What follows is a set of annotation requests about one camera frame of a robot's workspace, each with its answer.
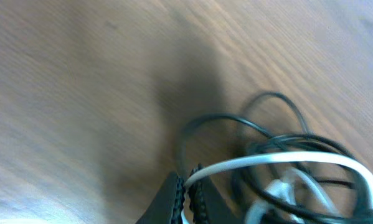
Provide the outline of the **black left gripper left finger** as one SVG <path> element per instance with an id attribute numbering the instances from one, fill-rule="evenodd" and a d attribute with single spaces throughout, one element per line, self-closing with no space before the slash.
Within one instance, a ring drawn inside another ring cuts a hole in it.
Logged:
<path id="1" fill-rule="evenodd" d="M 136 224 L 182 224 L 184 180 L 170 172 Z"/>

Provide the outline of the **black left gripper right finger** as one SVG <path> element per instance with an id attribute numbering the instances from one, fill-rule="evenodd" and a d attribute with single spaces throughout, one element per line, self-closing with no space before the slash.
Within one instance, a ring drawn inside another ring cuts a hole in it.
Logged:
<path id="1" fill-rule="evenodd" d="M 241 219 L 227 206 L 210 177 L 192 184 L 187 193 L 195 224 L 241 224 Z"/>

